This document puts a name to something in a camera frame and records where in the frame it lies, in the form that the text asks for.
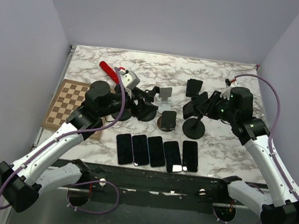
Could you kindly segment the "black phone dark case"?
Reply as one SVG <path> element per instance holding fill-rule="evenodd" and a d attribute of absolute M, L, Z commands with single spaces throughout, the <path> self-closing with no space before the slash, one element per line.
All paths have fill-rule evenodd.
<path fill-rule="evenodd" d="M 148 151 L 151 167 L 165 166 L 165 154 L 163 148 L 163 139 L 161 136 L 151 136 L 148 138 Z"/>

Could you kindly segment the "black round-base stand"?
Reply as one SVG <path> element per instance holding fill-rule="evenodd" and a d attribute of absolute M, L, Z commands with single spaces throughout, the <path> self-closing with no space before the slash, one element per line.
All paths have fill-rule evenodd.
<path fill-rule="evenodd" d="M 196 118 L 189 118 L 185 120 L 183 123 L 182 130 L 186 137 L 197 140 L 204 136 L 205 134 L 205 126 L 204 123 L 201 121 L 203 115 L 198 115 Z"/>
<path fill-rule="evenodd" d="M 154 105 L 154 98 L 157 93 L 160 93 L 160 88 L 154 86 L 152 90 L 140 90 L 138 92 L 137 102 L 137 119 L 139 121 L 152 121 L 155 118 L 158 106 Z"/>
<path fill-rule="evenodd" d="M 121 89 L 120 89 L 120 86 L 119 85 L 116 85 L 115 87 L 114 87 L 114 90 L 115 90 L 115 93 L 117 94 L 117 95 L 119 95 L 120 93 L 121 93 Z M 127 91 L 125 91 L 125 99 L 126 99 L 126 106 L 125 106 L 125 109 L 124 109 L 124 111 L 123 111 L 123 114 L 121 115 L 121 117 L 120 117 L 120 119 L 119 119 L 119 121 L 126 121 L 126 120 L 128 120 L 131 116 L 132 116 L 132 114 L 131 114 L 131 106 L 132 106 L 132 103 L 131 103 L 131 99 L 130 99 L 130 95 L 128 94 L 128 92 Z"/>

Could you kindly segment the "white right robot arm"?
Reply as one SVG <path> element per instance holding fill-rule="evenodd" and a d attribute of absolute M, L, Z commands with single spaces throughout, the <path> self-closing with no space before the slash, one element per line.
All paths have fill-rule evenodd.
<path fill-rule="evenodd" d="M 269 195 L 248 186 L 240 177 L 220 179 L 219 201 L 238 200 L 260 216 L 262 224 L 299 224 L 299 187 L 274 150 L 272 133 L 265 122 L 253 116 L 253 94 L 245 87 L 228 87 L 225 92 L 204 92 L 183 107 L 184 134 L 198 139 L 205 127 L 203 116 L 228 122 L 233 134 L 251 154 L 269 190 Z"/>

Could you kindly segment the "pink-edged black phone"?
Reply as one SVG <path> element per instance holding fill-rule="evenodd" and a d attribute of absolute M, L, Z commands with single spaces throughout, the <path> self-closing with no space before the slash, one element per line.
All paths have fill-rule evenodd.
<path fill-rule="evenodd" d="M 116 136 L 118 164 L 132 164 L 133 163 L 133 150 L 132 150 L 132 137 L 128 134 L 118 134 Z"/>

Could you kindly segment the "blue-edged black phone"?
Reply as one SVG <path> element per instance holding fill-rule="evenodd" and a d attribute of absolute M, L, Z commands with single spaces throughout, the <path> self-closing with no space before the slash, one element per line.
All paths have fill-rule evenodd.
<path fill-rule="evenodd" d="M 146 135 L 132 136 L 134 165 L 143 166 L 149 164 L 148 142 Z"/>

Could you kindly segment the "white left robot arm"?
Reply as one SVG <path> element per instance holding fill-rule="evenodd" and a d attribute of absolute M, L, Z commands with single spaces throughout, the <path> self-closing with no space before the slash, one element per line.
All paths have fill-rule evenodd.
<path fill-rule="evenodd" d="M 103 125 L 102 118 L 117 114 L 120 120 L 125 110 L 139 121 L 150 121 L 156 116 L 153 104 L 159 87 L 142 91 L 127 84 L 119 84 L 112 93 L 107 82 L 96 81 L 90 85 L 81 105 L 67 117 L 65 123 L 39 147 L 12 163 L 0 163 L 0 199 L 4 198 L 16 212 L 31 207 L 41 194 L 64 185 L 82 188 L 88 184 L 89 175 L 81 160 L 48 170 L 60 156 L 87 140 L 95 132 L 114 125 Z"/>

